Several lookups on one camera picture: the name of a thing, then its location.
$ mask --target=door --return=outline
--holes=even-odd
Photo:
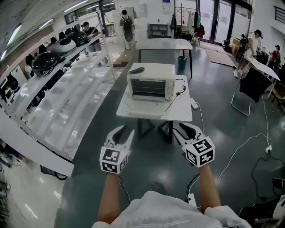
[[[232,4],[226,0],[201,0],[201,24],[204,26],[203,41],[222,44],[232,29]]]

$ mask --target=black chair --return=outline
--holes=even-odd
[[[242,77],[240,79],[239,84],[236,87],[236,90],[239,87],[239,85],[240,85],[240,92],[246,94],[257,103],[262,94],[265,92],[265,90],[271,85],[271,81],[263,73],[251,68],[246,77]],[[244,115],[249,116],[250,106],[252,101],[249,104],[248,114],[236,108],[233,105],[233,99],[235,97],[236,90],[235,93],[233,94],[231,105],[236,110],[243,113]]]

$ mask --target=white cable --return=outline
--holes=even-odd
[[[266,139],[267,139],[268,146],[270,146],[270,144],[271,144],[271,138],[268,137],[268,120],[267,120],[266,108],[265,108],[265,103],[264,103],[263,97],[262,97],[262,100],[263,100],[264,112],[265,112],[265,116],[266,116],[266,134],[267,134],[267,136],[265,136],[263,133],[259,133],[259,134],[256,135],[256,136],[250,137],[244,144],[242,144],[241,146],[239,146],[239,147],[236,149],[236,151],[233,153],[231,159],[230,159],[229,162],[228,162],[227,167],[226,167],[226,168],[221,172],[221,174],[218,176],[218,178],[217,178],[217,180],[216,180],[216,182],[215,182],[216,184],[217,184],[219,178],[221,177],[221,175],[222,175],[222,174],[226,171],[226,169],[228,168],[228,166],[229,166],[229,164],[231,163],[231,160],[232,160],[233,156],[236,154],[237,150],[240,149],[242,146],[244,146],[251,138],[256,138],[256,137],[258,137],[259,135],[263,135],[263,136],[266,137]]]
[[[199,177],[200,176],[198,176],[198,178],[196,179],[196,181],[191,185],[191,187],[189,188],[189,192],[188,192],[188,194],[190,194],[190,190],[191,190],[191,188],[193,187],[193,185],[197,182],[197,180],[199,179]]]
[[[199,109],[200,109],[200,113],[201,113],[201,119],[202,119],[202,130],[203,130],[203,134],[205,134],[204,133],[204,121],[203,121],[201,106],[200,106],[200,104],[198,102],[196,102],[196,104],[199,105]]]

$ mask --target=clothing rack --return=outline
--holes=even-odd
[[[180,31],[180,38],[182,38],[182,9],[194,9],[196,12],[200,12],[201,13],[201,11],[199,10],[199,9],[196,9],[196,8],[187,8],[187,7],[183,7],[182,6],[182,3],[181,3],[181,6],[176,6],[175,8],[174,8],[174,17],[176,16],[175,15],[175,11],[176,11],[176,8],[180,8],[181,9],[181,22],[180,22],[180,26],[181,26],[181,31]]]

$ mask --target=black cable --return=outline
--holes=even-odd
[[[129,196],[129,193],[128,193],[128,191],[125,189],[125,187],[123,186],[123,179],[122,179],[120,176],[118,176],[118,181],[119,181],[119,184],[120,184],[120,186],[122,187],[122,189],[125,190],[126,200],[127,200],[128,203],[130,204],[130,196]]]
[[[184,81],[184,85],[182,86],[182,90],[181,90],[180,92],[177,92],[177,93],[176,93],[176,97],[173,99],[173,101],[174,101],[180,94],[184,93],[185,90],[186,90],[186,82],[185,82],[184,79],[181,79],[181,78],[180,78],[180,79],[175,79],[175,80],[183,80],[183,81]],[[166,111],[170,108],[170,106],[172,105],[173,101],[170,103],[170,105],[168,106],[168,108],[167,108],[164,112],[166,112]]]
[[[268,158],[267,158],[267,159],[259,158],[259,159],[256,161],[256,163],[255,163],[255,165],[254,165],[254,167],[253,167],[253,170],[252,170],[252,172],[251,172],[251,177],[252,177],[252,179],[253,179],[253,181],[254,181],[254,183],[255,183],[256,196],[257,196],[261,201],[267,201],[268,199],[272,199],[272,198],[276,198],[276,197],[279,197],[279,196],[280,196],[280,195],[278,195],[278,194],[275,192],[274,186],[272,187],[272,191],[273,191],[273,193],[274,193],[275,196],[271,196],[271,197],[264,197],[264,196],[261,196],[261,197],[260,197],[260,196],[258,195],[258,184],[257,184],[257,181],[255,180],[255,178],[254,178],[254,176],[253,176],[253,173],[254,173],[254,171],[255,171],[255,169],[256,169],[256,167],[257,167],[257,164],[258,164],[258,162],[259,162],[260,160],[263,160],[263,161],[267,162],[267,161],[270,160],[270,158],[272,158],[272,159],[274,159],[274,160],[276,160],[276,161],[281,161],[281,162],[283,163],[283,165],[285,166],[285,163],[284,163],[281,159],[277,159],[277,158],[273,157],[270,152],[268,153]]]
[[[196,174],[194,177],[193,177],[193,179],[190,181],[190,183],[187,185],[187,189],[186,189],[186,201],[187,201],[187,203],[189,203],[188,202],[188,192],[189,192],[189,187],[190,187],[190,185],[193,183],[193,181],[194,180],[196,180],[196,178],[199,176],[200,174],[198,173],[198,174]]]

